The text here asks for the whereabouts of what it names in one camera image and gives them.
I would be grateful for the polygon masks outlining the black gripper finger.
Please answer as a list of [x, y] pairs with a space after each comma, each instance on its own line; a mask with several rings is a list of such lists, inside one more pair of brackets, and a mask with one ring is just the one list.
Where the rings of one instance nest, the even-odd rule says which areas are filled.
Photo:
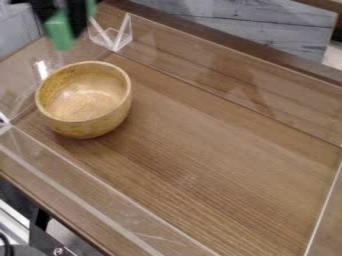
[[29, 3], [38, 21], [43, 23], [55, 12], [54, 0], [29, 0]]
[[73, 37], [77, 38], [86, 27], [86, 3], [85, 0], [65, 0], [66, 15]]

